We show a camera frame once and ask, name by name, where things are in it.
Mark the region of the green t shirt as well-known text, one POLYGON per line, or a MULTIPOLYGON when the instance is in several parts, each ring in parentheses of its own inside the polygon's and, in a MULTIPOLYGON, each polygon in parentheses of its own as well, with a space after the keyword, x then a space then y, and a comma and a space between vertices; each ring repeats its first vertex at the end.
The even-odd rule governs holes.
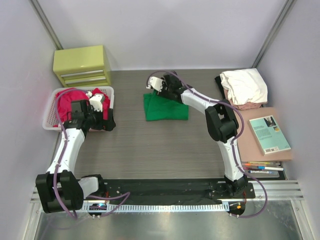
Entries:
POLYGON ((147 122, 161 120, 189 119, 189 107, 176 101, 163 98, 155 93, 143 95, 143 108, 147 122))

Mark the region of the white plastic laundry basket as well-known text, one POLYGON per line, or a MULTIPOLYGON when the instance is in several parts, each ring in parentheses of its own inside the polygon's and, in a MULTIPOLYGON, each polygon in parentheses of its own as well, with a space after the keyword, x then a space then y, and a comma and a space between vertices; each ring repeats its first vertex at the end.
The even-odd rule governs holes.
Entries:
MULTIPOLYGON (((80 90, 83 92, 89 92, 90 90, 94 90, 95 88, 100 89, 103 93, 105 93, 109 99, 110 99, 110 107, 111 109, 114 108, 114 89, 111 86, 85 86, 85 87, 73 87, 72 91, 76 91, 76 90, 80 90)), ((56 90, 54 90, 51 94, 51 96, 49 97, 48 103, 46 105, 46 110, 44 112, 44 117, 43 117, 43 121, 42 121, 42 127, 45 130, 52 130, 52 131, 61 131, 61 127, 59 124, 59 121, 57 119, 56 116, 56 112, 55 112, 55 101, 56 101, 56 94, 60 91, 63 90, 70 90, 69 87, 65 87, 65 88, 57 88, 56 90)))

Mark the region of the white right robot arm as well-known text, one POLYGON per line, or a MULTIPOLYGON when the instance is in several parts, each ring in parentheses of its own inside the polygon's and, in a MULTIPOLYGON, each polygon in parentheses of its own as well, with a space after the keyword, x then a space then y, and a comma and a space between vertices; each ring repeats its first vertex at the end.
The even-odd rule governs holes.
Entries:
POLYGON ((248 184, 237 143, 239 123, 230 102, 210 98, 190 85, 184 84, 176 72, 162 77, 152 76, 148 88, 160 97, 192 107, 204 114, 207 131, 217 142, 224 164, 226 194, 231 198, 241 195, 248 184))

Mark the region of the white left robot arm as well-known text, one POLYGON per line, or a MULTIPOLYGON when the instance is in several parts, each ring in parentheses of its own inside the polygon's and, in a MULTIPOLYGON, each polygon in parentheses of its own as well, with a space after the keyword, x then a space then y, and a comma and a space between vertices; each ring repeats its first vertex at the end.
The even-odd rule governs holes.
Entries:
POLYGON ((79 210, 84 199, 89 195, 101 200, 106 195, 106 187, 100 174, 92 174, 77 180, 74 170, 80 148, 89 130, 111 131, 111 126, 103 119, 103 94, 96 94, 90 99, 77 100, 71 103, 71 112, 61 126, 61 142, 55 158, 44 174, 36 177, 42 209, 45 213, 79 210))

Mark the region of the red t shirt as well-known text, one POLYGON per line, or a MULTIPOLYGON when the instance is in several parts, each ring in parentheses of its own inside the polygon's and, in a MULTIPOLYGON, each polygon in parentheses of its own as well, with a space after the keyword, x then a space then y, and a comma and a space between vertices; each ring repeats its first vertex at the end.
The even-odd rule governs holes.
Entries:
MULTIPOLYGON (((60 121, 62 123, 64 123, 67 119, 71 118, 71 103, 73 101, 80 101, 80 100, 89 100, 89 97, 86 95, 86 92, 84 91, 80 91, 75 90, 75 91, 70 91, 67 93, 64 93, 66 90, 60 91, 58 92, 55 97, 59 98, 60 95, 62 95, 62 97, 60 97, 58 99, 57 102, 57 111, 58 111, 58 115, 60 117, 60 121)), ((104 95, 104 101, 102 103, 102 107, 103 107, 103 120, 107 121, 108 120, 108 111, 110 108, 110 103, 111 100, 110 98, 103 93, 99 88, 95 88, 93 90, 89 90, 92 93, 92 96, 95 94, 103 94, 104 95)))

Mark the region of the black folded t shirt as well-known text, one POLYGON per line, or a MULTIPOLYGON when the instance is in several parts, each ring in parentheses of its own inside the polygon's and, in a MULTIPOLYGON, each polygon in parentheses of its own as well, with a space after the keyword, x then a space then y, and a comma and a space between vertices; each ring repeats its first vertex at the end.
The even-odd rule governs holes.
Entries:
POLYGON ((221 94, 221 96, 222 96, 222 99, 225 99, 226 97, 225 97, 224 88, 223 88, 223 86, 222 86, 221 77, 220 77, 220 76, 216 76, 216 77, 214 78, 214 80, 215 80, 215 83, 217 84, 217 87, 218 87, 218 90, 219 90, 219 92, 220 92, 220 94, 221 94))

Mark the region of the yellow green drawer cabinet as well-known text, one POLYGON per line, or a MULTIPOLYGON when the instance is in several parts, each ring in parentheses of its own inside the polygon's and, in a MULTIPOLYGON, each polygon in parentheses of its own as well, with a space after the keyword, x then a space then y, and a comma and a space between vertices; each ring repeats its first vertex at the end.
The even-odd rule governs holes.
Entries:
POLYGON ((66 88, 111 85, 111 68, 103 45, 56 50, 53 72, 66 88))

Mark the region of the white folded t shirt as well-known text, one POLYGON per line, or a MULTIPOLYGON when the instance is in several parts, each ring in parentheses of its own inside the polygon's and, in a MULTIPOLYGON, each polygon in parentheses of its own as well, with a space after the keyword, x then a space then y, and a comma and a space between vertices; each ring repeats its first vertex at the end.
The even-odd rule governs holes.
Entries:
POLYGON ((234 105, 268 102, 268 87, 256 68, 223 71, 219 77, 225 98, 234 105))

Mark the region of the pink folded t shirt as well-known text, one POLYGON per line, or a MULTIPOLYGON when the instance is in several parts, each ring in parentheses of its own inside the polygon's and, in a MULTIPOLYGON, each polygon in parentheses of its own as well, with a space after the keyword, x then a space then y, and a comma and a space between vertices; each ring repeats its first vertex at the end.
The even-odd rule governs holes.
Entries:
POLYGON ((224 96, 229 100, 230 104, 238 110, 257 109, 268 102, 268 95, 261 93, 258 89, 250 89, 248 87, 240 89, 223 89, 224 96))

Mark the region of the pink desk mat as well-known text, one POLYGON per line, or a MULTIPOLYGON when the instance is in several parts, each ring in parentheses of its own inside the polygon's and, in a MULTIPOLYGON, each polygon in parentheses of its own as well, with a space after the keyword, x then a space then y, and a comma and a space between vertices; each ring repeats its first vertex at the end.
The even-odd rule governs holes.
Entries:
POLYGON ((279 122, 278 114, 273 107, 260 107, 256 109, 241 110, 241 116, 244 122, 244 131, 237 139, 239 154, 242 162, 275 162, 275 161, 290 161, 292 157, 292 149, 263 155, 257 143, 256 137, 249 126, 249 120, 261 118, 265 116, 274 116, 282 131, 282 125, 279 122))

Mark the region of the yellow highlighter pen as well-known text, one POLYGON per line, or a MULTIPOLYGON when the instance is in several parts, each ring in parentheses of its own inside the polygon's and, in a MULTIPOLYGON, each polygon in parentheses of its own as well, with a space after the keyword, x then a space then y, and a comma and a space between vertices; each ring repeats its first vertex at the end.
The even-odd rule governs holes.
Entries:
POLYGON ((274 163, 269 161, 249 161, 249 162, 245 162, 244 164, 245 165, 272 165, 274 163))

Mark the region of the teal paperback book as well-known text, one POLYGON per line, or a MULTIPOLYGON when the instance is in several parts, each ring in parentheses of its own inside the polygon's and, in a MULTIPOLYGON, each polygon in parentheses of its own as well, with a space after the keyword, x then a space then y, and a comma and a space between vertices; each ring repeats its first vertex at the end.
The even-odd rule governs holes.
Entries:
POLYGON ((273 115, 250 119, 249 126, 264 156, 291 150, 273 115))

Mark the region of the white marker pen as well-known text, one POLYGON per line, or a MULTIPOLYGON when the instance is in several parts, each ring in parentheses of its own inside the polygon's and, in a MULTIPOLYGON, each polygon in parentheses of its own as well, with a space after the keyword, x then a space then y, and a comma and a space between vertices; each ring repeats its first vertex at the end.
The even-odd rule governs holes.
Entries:
POLYGON ((277 172, 283 172, 283 168, 264 168, 264 169, 254 169, 254 170, 248 170, 249 174, 269 174, 269 175, 274 175, 277 172))

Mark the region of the aluminium slotted rail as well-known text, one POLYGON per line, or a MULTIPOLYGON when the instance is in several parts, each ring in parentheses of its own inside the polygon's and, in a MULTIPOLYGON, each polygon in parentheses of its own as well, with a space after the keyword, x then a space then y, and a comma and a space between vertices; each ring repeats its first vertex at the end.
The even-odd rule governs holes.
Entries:
MULTIPOLYGON (((84 203, 79 212, 90 213, 107 213, 115 209, 117 205, 107 204, 102 206, 98 203, 98 207, 91 207, 93 205, 84 203)), ((121 205, 116 209, 115 213, 177 213, 177 212, 228 212, 230 210, 229 203, 223 202, 221 204, 209 205, 121 205)))

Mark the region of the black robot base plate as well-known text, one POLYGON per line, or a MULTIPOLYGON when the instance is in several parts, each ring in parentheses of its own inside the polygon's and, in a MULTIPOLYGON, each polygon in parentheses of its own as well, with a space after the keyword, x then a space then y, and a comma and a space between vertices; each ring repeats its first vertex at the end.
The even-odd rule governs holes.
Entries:
POLYGON ((231 193, 222 178, 174 178, 174 179, 104 179, 109 197, 129 192, 128 204, 174 205, 199 200, 254 199, 252 183, 231 193))

